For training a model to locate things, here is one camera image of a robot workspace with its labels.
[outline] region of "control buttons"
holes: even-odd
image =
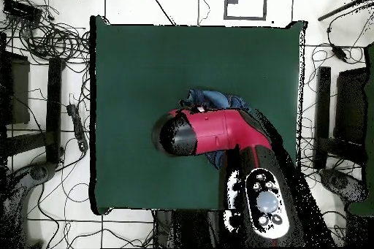
[[[255,184],[253,185],[253,189],[254,189],[255,191],[260,191],[260,190],[261,190],[261,186],[260,186],[260,184],[259,184],[259,183],[255,183]]]
[[[257,178],[257,180],[265,180],[266,179],[264,174],[258,174],[258,175],[256,175],[256,178]]]
[[[260,226],[266,226],[268,222],[269,222],[269,218],[267,216],[262,216],[259,219]]]
[[[257,196],[257,207],[261,212],[275,212],[278,209],[277,196],[270,191],[261,192],[259,196]]]
[[[272,222],[274,224],[280,225],[280,224],[282,224],[282,218],[279,215],[273,215],[272,216]]]
[[[265,187],[268,188],[268,189],[271,189],[271,188],[274,187],[274,185],[271,182],[267,182],[267,183],[265,183]]]

